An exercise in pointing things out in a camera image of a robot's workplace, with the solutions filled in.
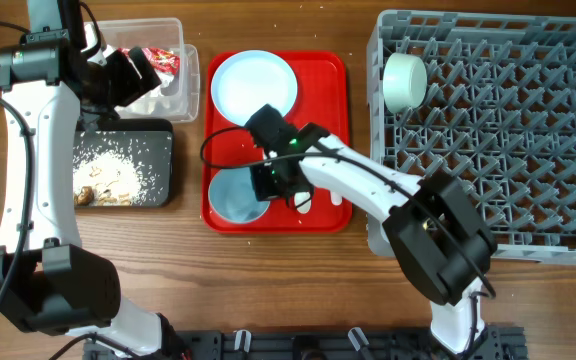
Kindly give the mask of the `light blue plate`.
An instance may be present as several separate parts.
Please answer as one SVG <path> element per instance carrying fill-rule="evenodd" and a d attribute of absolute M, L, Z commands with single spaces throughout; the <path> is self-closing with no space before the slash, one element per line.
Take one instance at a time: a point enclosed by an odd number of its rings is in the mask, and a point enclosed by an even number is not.
<path fill-rule="evenodd" d="M 296 103 L 298 82 L 292 67 L 278 55 L 247 50 L 228 57 L 217 67 L 210 94 L 222 117 L 244 126 L 265 105 L 287 115 Z"/>

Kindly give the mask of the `red snack wrapper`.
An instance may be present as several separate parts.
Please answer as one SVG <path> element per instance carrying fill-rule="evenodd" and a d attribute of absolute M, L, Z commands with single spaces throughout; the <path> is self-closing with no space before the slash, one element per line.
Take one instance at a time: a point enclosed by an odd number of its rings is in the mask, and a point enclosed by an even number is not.
<path fill-rule="evenodd" d="M 181 67 L 180 56 L 170 50 L 156 47 L 143 48 L 143 52 L 158 74 L 177 75 Z"/>

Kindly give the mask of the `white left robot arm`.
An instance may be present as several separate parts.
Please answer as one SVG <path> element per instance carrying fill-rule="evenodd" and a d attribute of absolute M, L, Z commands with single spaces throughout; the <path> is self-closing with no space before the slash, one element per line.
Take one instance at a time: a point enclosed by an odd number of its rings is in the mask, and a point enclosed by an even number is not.
<path fill-rule="evenodd" d="M 8 123 L 0 317 L 119 357 L 186 359 L 189 347 L 169 321 L 124 297 L 113 263 L 82 247 L 71 193 L 76 130 L 116 119 L 159 77 L 140 48 L 103 57 L 86 39 L 86 4 L 31 1 L 27 10 L 19 42 L 0 50 Z"/>

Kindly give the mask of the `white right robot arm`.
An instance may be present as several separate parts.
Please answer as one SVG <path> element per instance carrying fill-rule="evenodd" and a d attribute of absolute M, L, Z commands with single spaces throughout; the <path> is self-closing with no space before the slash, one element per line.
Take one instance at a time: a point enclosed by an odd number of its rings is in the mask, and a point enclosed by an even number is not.
<path fill-rule="evenodd" d="M 496 295 L 486 274 L 498 245 L 457 178 L 395 171 L 317 124 L 296 128 L 271 105 L 244 127 L 264 153 L 250 166 L 257 199 L 295 199 L 302 207 L 321 188 L 364 210 L 379 222 L 382 242 L 408 281 L 430 301 L 434 340 L 453 356 L 475 352 L 485 329 L 479 300 Z"/>

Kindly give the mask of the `brown food scrap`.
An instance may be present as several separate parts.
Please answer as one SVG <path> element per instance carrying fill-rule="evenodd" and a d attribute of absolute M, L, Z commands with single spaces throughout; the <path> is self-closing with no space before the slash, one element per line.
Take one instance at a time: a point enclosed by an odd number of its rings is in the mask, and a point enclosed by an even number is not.
<path fill-rule="evenodd" d="M 82 186 L 80 191 L 74 195 L 76 206 L 88 206 L 95 199 L 94 190 L 91 186 Z"/>

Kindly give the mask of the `white plastic spoon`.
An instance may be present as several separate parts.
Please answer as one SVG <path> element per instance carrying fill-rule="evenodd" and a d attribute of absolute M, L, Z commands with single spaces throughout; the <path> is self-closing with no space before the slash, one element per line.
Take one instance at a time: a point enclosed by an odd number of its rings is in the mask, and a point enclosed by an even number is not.
<path fill-rule="evenodd" d="M 298 192 L 293 196 L 295 209 L 300 214 L 307 214 L 312 205 L 312 195 L 309 192 Z"/>

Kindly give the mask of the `pale green bowl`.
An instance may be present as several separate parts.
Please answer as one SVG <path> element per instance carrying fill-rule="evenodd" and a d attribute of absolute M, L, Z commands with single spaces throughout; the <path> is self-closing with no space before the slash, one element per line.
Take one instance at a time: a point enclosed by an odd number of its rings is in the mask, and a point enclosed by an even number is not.
<path fill-rule="evenodd" d="M 420 106 L 426 95 L 427 80 L 421 58 L 400 53 L 390 55 L 382 79 L 386 108 L 396 114 Z"/>

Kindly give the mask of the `white tissue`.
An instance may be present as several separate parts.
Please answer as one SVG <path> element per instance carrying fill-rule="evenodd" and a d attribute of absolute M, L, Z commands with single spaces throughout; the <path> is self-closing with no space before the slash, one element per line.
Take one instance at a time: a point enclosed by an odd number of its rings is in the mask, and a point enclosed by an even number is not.
<path fill-rule="evenodd" d="M 129 106 L 115 107 L 115 111 L 124 118 L 169 118 L 182 114 L 186 109 L 187 100 L 178 83 L 162 84 Z"/>

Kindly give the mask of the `white rice pile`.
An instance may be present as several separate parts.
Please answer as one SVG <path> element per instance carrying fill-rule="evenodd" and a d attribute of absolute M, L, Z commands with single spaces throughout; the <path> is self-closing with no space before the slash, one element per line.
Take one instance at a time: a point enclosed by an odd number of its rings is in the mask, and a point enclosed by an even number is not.
<path fill-rule="evenodd" d="M 132 158 L 113 151 L 95 154 L 73 169 L 73 200 L 82 186 L 91 186 L 95 199 L 88 206 L 139 205 L 145 195 L 145 182 Z"/>

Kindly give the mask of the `white plastic fork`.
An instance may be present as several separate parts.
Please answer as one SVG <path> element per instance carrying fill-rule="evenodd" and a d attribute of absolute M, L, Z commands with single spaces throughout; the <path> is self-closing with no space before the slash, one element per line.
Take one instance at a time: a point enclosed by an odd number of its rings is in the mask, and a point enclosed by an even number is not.
<path fill-rule="evenodd" d="M 334 206 L 339 206 L 343 202 L 343 198 L 339 194 L 334 193 L 334 192 L 330 193 L 330 200 Z"/>

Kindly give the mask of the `small blue bowl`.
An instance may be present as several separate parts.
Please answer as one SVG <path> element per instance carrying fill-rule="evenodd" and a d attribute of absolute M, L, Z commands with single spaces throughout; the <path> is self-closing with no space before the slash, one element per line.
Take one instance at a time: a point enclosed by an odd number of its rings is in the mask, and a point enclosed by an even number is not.
<path fill-rule="evenodd" d="M 238 225 L 258 220 L 270 206 L 256 198 L 249 168 L 218 171 L 209 184 L 208 200 L 221 219 Z"/>

